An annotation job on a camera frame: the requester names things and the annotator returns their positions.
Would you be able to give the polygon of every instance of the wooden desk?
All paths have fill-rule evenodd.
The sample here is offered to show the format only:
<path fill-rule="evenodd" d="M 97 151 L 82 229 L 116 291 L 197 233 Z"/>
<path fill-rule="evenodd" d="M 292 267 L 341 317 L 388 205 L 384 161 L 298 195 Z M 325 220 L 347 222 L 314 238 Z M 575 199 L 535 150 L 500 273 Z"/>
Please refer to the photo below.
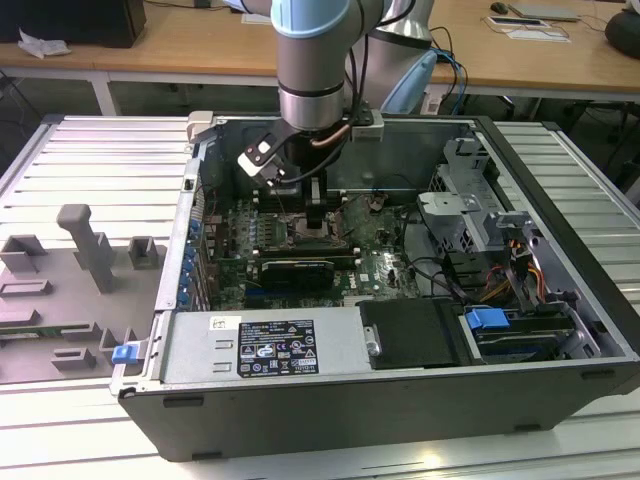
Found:
<path fill-rule="evenodd" d="M 588 0 L 535 0 L 567 5 L 608 20 L 619 4 Z M 640 101 L 640 61 L 611 47 L 602 32 L 562 22 L 571 43 L 512 40 L 492 31 L 489 0 L 436 0 L 430 26 L 446 26 L 456 57 L 469 72 L 468 93 Z M 0 45 L 0 67 L 12 76 L 73 78 L 94 86 L 103 114 L 115 115 L 111 81 L 277 85 L 276 35 L 267 25 L 241 23 L 226 10 L 204 11 L 147 4 L 147 27 L 133 48 L 71 45 L 73 53 L 39 60 L 16 45 Z M 605 24 L 585 18 L 596 28 Z M 444 32 L 436 40 L 447 48 Z M 438 65 L 430 90 L 453 80 Z"/>

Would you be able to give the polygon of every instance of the computer mouse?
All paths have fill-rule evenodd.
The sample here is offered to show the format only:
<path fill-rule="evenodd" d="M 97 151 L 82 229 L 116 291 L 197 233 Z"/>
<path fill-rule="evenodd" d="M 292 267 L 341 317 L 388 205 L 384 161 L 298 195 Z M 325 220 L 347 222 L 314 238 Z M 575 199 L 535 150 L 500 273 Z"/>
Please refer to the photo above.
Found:
<path fill-rule="evenodd" d="M 491 10 L 493 10 L 496 13 L 499 13 L 500 15 L 506 15 L 507 13 L 509 13 L 509 9 L 502 2 L 494 2 L 494 3 L 492 3 L 491 4 Z"/>

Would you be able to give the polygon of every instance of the computer case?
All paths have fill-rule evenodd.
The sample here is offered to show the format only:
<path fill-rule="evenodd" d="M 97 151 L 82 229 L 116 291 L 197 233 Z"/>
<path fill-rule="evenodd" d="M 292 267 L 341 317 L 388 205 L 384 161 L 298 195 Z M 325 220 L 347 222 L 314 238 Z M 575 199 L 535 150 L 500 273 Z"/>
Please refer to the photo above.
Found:
<path fill-rule="evenodd" d="M 0 0 L 0 42 L 19 29 L 44 40 L 129 48 L 144 29 L 143 0 Z"/>

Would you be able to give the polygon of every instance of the warning label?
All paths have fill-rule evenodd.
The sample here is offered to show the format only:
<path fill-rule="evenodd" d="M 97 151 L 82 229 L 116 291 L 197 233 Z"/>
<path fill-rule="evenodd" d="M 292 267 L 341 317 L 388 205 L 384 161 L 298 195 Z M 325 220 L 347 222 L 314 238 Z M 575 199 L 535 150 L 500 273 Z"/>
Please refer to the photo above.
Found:
<path fill-rule="evenodd" d="M 241 377 L 318 372 L 313 320 L 240 324 L 238 375 Z"/>

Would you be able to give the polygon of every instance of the sticker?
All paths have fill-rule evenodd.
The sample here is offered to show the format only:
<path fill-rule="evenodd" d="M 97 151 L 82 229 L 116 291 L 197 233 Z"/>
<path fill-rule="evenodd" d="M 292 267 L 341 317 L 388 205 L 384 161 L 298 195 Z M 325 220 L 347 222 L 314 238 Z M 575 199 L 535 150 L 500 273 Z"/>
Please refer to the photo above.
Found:
<path fill-rule="evenodd" d="M 7 333 L 0 335 L 0 340 L 24 340 L 25 338 L 40 338 L 37 333 Z"/>
<path fill-rule="evenodd" d="M 243 378 L 318 373 L 313 320 L 240 323 L 238 357 Z"/>
<path fill-rule="evenodd" d="M 239 315 L 215 316 L 209 319 L 209 330 L 237 330 L 242 321 Z"/>

